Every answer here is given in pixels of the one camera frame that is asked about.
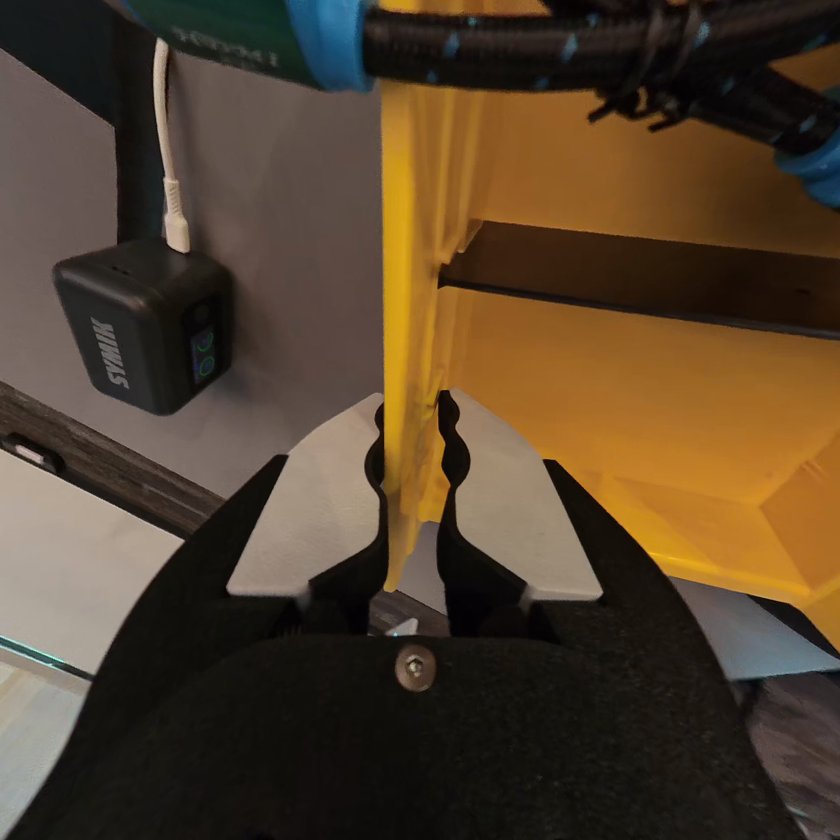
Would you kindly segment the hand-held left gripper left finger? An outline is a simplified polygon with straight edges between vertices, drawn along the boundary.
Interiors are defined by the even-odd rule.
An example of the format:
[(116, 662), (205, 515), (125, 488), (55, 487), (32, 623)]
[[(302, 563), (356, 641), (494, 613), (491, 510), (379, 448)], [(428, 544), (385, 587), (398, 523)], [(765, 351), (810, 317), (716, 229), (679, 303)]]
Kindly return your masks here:
[(332, 605), (352, 633), (367, 632), (389, 571), (383, 401), (365, 397), (291, 450), (228, 594), (290, 598), (303, 616)]

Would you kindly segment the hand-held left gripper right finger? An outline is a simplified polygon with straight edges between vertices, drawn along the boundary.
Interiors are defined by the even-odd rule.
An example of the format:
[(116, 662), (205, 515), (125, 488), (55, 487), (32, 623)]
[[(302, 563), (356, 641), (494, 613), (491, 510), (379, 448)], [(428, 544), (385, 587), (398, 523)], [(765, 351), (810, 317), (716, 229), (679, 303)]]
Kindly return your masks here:
[(448, 482), (436, 561), (452, 636), (536, 635), (551, 608), (596, 606), (602, 584), (536, 449), (476, 399), (442, 391)]

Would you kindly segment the yellow divided plastic bin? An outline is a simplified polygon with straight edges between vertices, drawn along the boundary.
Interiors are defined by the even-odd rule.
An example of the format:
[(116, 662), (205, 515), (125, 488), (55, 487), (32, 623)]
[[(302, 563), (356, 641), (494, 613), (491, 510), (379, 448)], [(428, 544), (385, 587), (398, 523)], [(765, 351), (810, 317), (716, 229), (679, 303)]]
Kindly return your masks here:
[(438, 286), (484, 222), (838, 259), (838, 2), (387, 2), (387, 454), (412, 539), (459, 389), (662, 570), (838, 646), (838, 341)]

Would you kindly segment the black bin divider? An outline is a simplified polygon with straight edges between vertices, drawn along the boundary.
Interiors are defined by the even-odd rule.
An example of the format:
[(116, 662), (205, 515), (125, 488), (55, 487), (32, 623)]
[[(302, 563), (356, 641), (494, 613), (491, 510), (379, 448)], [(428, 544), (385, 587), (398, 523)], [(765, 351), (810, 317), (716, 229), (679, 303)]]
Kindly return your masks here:
[(484, 222), (437, 284), (839, 340), (837, 258)]

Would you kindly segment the black power bank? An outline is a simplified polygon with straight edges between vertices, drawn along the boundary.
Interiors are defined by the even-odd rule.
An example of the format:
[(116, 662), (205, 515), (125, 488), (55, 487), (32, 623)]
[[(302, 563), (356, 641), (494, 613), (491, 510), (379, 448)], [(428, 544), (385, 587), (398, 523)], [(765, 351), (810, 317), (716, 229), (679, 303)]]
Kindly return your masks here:
[(229, 370), (234, 278), (212, 257), (140, 239), (63, 259), (53, 277), (100, 393), (170, 416)]

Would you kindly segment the black floor outlet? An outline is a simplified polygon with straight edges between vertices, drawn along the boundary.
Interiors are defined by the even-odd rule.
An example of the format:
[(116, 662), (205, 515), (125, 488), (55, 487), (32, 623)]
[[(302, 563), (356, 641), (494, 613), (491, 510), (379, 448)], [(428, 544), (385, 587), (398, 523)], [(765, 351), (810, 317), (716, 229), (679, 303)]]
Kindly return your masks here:
[(30, 465), (54, 476), (61, 476), (66, 470), (65, 460), (54, 450), (20, 434), (2, 434), (4, 451)]

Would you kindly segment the black table strip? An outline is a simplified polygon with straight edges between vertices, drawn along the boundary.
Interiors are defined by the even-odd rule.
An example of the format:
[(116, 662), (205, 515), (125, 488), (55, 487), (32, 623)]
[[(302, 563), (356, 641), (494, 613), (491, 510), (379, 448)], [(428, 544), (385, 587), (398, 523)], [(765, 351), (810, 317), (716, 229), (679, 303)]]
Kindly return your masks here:
[(121, 2), (1, 2), (2, 51), (114, 129), (119, 244), (162, 236), (154, 45)]

